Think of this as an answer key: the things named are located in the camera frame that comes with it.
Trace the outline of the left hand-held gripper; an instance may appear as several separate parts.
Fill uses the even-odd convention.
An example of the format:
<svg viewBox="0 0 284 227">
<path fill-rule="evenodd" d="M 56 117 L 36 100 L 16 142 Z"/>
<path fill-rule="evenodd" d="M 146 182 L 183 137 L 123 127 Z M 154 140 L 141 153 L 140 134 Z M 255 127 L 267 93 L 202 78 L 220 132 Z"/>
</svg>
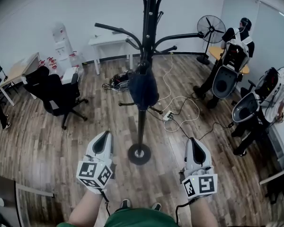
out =
<svg viewBox="0 0 284 227">
<path fill-rule="evenodd" d="M 95 194 L 106 192 L 106 185 L 113 176 L 113 137 L 110 131 L 98 134 L 87 146 L 83 159 L 78 162 L 76 178 Z"/>
</svg>

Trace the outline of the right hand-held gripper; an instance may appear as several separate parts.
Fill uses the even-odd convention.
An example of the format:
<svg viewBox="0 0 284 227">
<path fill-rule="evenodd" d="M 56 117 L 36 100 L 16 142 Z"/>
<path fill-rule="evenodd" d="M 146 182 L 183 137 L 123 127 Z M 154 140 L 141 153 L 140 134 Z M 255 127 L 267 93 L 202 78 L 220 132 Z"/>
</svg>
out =
<svg viewBox="0 0 284 227">
<path fill-rule="evenodd" d="M 212 157 L 201 141 L 191 137 L 186 142 L 185 166 L 180 170 L 180 183 L 189 200 L 217 193 L 217 174 Z"/>
</svg>

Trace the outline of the black coat rack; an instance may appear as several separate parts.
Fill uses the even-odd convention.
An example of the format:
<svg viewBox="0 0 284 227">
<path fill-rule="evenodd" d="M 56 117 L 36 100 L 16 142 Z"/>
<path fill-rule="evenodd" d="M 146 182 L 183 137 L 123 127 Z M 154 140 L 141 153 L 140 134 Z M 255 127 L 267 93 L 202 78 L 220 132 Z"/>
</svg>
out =
<svg viewBox="0 0 284 227">
<path fill-rule="evenodd" d="M 160 20 L 161 15 L 159 14 L 160 4 L 162 0 L 143 0 L 143 31 L 142 40 L 139 40 L 134 34 L 114 26 L 109 26 L 101 23 L 95 23 L 95 27 L 110 30 L 113 32 L 119 32 L 128 35 L 131 39 L 126 39 L 134 49 L 140 51 L 140 61 L 148 61 L 152 67 L 153 56 L 156 54 L 166 54 L 170 51 L 176 50 L 176 46 L 172 46 L 163 51 L 158 51 L 157 47 L 164 41 L 183 39 L 183 38 L 203 38 L 204 34 L 202 32 L 198 33 L 188 33 L 188 34 L 178 34 L 169 35 L 156 40 L 157 25 Z M 154 106 L 150 106 L 148 109 L 155 111 Z M 151 158 L 150 148 L 143 143 L 144 136 L 144 126 L 146 121 L 146 112 L 138 109 L 138 142 L 130 146 L 128 150 L 128 159 L 131 163 L 135 165 L 144 165 Z"/>
</svg>

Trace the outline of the dark navy cloth garment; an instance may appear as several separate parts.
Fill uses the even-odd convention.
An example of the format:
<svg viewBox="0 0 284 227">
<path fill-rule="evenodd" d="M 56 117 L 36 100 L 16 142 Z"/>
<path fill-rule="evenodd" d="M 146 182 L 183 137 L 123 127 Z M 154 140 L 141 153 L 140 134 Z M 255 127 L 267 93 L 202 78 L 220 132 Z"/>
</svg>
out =
<svg viewBox="0 0 284 227">
<path fill-rule="evenodd" d="M 130 95 L 137 108 L 141 111 L 154 106 L 158 99 L 158 87 L 148 61 L 141 61 L 137 69 L 129 76 Z"/>
</svg>

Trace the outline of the person's right forearm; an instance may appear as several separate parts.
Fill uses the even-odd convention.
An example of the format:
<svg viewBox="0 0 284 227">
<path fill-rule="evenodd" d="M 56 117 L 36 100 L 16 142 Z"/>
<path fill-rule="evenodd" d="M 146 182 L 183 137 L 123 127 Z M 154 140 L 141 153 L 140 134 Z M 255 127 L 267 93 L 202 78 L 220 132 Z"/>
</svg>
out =
<svg viewBox="0 0 284 227">
<path fill-rule="evenodd" d="M 192 227 L 218 227 L 206 198 L 199 198 L 189 205 Z"/>
</svg>

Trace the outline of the person's left forearm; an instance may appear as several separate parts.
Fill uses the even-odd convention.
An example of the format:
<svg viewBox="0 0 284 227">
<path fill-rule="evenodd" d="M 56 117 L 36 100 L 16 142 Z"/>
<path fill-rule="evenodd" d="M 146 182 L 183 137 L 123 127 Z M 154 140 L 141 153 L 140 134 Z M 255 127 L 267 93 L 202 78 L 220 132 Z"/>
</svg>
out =
<svg viewBox="0 0 284 227">
<path fill-rule="evenodd" d="M 101 194 L 87 190 L 70 214 L 67 223 L 76 227 L 94 227 L 102 200 Z"/>
</svg>

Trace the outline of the grey board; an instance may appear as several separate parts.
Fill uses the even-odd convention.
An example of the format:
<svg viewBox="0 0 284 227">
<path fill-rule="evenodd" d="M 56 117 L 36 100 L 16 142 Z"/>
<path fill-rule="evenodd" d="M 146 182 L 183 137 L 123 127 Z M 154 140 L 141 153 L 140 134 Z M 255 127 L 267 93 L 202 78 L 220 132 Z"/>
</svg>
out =
<svg viewBox="0 0 284 227">
<path fill-rule="evenodd" d="M 37 190 L 35 188 L 27 187 L 27 186 L 24 186 L 24 185 L 21 185 L 21 184 L 18 184 L 18 183 L 16 183 L 16 188 L 19 189 L 19 190 L 26 191 L 26 192 L 35 193 L 35 194 L 38 194 L 38 195 L 54 198 L 54 194 L 51 193 L 51 192 L 45 192 L 45 191 Z"/>
</svg>

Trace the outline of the dark chair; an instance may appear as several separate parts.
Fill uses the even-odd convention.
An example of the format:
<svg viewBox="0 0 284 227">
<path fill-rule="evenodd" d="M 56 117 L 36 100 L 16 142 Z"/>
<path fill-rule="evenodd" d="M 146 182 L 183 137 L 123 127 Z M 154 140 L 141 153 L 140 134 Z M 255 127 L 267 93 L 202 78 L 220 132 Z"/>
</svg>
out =
<svg viewBox="0 0 284 227">
<path fill-rule="evenodd" d="M 271 205 L 274 205 L 277 202 L 279 194 L 282 194 L 284 197 L 284 174 L 267 184 L 265 197 L 269 199 Z"/>
</svg>

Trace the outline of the pile of black gear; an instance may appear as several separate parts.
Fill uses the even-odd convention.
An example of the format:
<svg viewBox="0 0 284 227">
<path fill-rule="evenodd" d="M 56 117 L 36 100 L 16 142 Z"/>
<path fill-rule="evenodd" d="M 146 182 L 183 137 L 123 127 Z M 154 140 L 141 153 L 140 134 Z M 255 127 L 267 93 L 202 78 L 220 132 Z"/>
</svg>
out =
<svg viewBox="0 0 284 227">
<path fill-rule="evenodd" d="M 123 92 L 128 90 L 128 83 L 132 70 L 128 70 L 119 74 L 115 74 L 109 81 L 109 83 L 102 84 L 104 90 L 113 90 L 116 92 Z"/>
</svg>

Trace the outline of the person's green shirt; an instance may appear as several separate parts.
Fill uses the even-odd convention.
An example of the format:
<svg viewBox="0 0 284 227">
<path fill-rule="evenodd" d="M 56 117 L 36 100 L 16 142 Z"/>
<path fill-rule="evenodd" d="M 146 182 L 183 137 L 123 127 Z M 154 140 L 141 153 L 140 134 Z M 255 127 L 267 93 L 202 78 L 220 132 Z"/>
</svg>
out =
<svg viewBox="0 0 284 227">
<path fill-rule="evenodd" d="M 179 227 L 174 219 L 158 210 L 127 208 L 115 211 L 103 227 Z"/>
</svg>

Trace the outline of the black office chair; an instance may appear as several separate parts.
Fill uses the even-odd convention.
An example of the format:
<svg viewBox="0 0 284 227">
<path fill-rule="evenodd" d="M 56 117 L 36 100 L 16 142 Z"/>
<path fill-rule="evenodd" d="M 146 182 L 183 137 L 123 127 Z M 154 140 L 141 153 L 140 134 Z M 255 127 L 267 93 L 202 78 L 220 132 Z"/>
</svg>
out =
<svg viewBox="0 0 284 227">
<path fill-rule="evenodd" d="M 250 84 L 249 88 L 245 88 L 245 87 L 242 87 L 240 89 L 240 96 L 241 98 L 243 98 L 244 96 L 246 96 L 248 93 L 251 92 L 252 88 L 256 86 L 255 83 L 253 83 L 251 80 L 248 80 L 248 83 Z"/>
<path fill-rule="evenodd" d="M 24 88 L 39 98 L 45 110 L 53 116 L 63 116 L 62 129 L 67 129 L 66 120 L 70 113 L 86 121 L 88 118 L 74 110 L 81 103 L 88 103 L 85 98 L 79 99 L 78 73 L 74 73 L 70 83 L 63 84 L 59 75 L 50 74 L 47 67 L 39 67 L 34 72 L 24 76 Z"/>
</svg>

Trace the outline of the white box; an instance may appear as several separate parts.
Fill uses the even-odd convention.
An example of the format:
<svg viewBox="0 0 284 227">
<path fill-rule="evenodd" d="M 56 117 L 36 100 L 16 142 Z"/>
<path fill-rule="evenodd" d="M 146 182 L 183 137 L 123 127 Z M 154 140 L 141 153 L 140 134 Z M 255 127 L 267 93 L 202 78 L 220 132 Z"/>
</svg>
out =
<svg viewBox="0 0 284 227">
<path fill-rule="evenodd" d="M 71 83 L 73 75 L 76 74 L 77 72 L 78 72 L 78 67 L 68 68 L 65 71 L 63 78 L 61 79 L 62 84 L 64 85 Z"/>
</svg>

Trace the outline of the dark table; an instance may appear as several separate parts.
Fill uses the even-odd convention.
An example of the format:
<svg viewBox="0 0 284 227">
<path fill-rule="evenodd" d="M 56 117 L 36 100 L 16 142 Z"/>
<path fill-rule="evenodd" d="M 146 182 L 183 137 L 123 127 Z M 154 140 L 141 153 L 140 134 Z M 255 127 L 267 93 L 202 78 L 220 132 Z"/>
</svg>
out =
<svg viewBox="0 0 284 227">
<path fill-rule="evenodd" d="M 0 206 L 0 214 L 3 220 L 8 226 L 22 227 L 16 197 L 16 183 L 14 180 L 0 176 L 0 198 L 5 203 L 4 207 Z"/>
</svg>

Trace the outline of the round yellow table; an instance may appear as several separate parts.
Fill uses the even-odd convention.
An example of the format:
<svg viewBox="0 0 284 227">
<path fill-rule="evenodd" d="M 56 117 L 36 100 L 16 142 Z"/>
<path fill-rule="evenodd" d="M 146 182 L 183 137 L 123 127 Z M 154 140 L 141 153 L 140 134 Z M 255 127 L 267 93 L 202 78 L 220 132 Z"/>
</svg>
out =
<svg viewBox="0 0 284 227">
<path fill-rule="evenodd" d="M 213 47 L 210 47 L 210 48 L 209 48 L 209 53 L 210 53 L 217 61 L 220 60 L 223 51 L 224 51 L 224 50 L 221 49 L 220 47 L 215 47 L 215 46 L 213 46 Z M 248 65 L 246 64 L 246 65 L 242 68 L 242 70 L 241 70 L 240 72 L 241 72 L 242 74 L 249 74 L 250 69 L 249 69 Z"/>
</svg>

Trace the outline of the white table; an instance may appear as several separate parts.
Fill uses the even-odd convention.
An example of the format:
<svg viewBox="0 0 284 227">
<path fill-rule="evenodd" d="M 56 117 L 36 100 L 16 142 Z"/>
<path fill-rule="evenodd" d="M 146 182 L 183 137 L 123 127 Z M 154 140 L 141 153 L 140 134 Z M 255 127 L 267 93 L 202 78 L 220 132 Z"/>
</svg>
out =
<svg viewBox="0 0 284 227">
<path fill-rule="evenodd" d="M 93 51 L 93 61 L 95 65 L 95 70 L 97 75 L 100 74 L 99 71 L 99 65 L 100 65 L 100 56 L 99 56 L 99 48 L 101 46 L 106 45 L 113 45 L 113 44 L 120 44 L 122 46 L 125 46 L 126 48 L 126 58 L 129 60 L 130 69 L 133 69 L 133 53 L 131 52 L 131 49 L 129 48 L 129 43 L 126 42 L 126 39 L 129 39 L 131 42 L 133 39 L 131 39 L 128 35 L 124 34 L 103 34 L 103 35 L 95 35 L 89 40 L 88 45 L 91 46 Z"/>
</svg>

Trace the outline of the white water dispenser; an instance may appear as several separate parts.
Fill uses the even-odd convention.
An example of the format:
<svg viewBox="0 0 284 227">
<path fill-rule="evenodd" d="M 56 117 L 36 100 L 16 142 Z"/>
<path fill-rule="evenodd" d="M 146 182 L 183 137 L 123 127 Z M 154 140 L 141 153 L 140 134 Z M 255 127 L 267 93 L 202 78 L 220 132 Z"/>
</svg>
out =
<svg viewBox="0 0 284 227">
<path fill-rule="evenodd" d="M 63 70 L 71 68 L 70 55 L 73 53 L 73 48 L 69 41 L 66 28 L 62 22 L 56 22 L 52 28 L 54 39 L 56 60 Z"/>
</svg>

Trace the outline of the light wooden desk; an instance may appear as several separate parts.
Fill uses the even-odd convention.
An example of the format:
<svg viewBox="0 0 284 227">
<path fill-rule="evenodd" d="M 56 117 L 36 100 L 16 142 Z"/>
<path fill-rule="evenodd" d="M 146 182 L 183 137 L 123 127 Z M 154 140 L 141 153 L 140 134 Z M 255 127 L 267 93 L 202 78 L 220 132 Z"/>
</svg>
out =
<svg viewBox="0 0 284 227">
<path fill-rule="evenodd" d="M 30 74 L 34 72 L 39 65 L 40 61 L 40 55 L 39 52 L 36 52 L 32 54 L 30 57 L 23 58 L 20 61 L 16 62 L 11 69 L 9 70 L 9 73 L 7 75 L 7 80 L 0 83 L 0 90 L 3 93 L 3 95 L 6 97 L 6 99 L 9 101 L 9 103 L 12 106 L 15 106 L 12 99 L 8 96 L 6 93 L 4 86 L 11 82 L 15 82 L 18 79 L 20 79 L 24 84 L 27 83 L 26 78 L 24 77 L 26 74 Z"/>
</svg>

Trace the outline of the black standing fan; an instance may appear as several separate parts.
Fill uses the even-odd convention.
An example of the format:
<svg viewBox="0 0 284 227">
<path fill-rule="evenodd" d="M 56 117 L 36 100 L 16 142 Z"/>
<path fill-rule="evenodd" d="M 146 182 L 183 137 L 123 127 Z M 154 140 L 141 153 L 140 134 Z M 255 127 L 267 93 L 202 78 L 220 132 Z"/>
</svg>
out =
<svg viewBox="0 0 284 227">
<path fill-rule="evenodd" d="M 204 34 L 203 40 L 207 42 L 204 54 L 198 56 L 197 61 L 204 65 L 209 65 L 210 61 L 207 58 L 208 47 L 210 44 L 217 44 L 222 41 L 222 36 L 226 32 L 225 25 L 220 18 L 213 15 L 205 15 L 199 19 L 197 30 Z"/>
</svg>

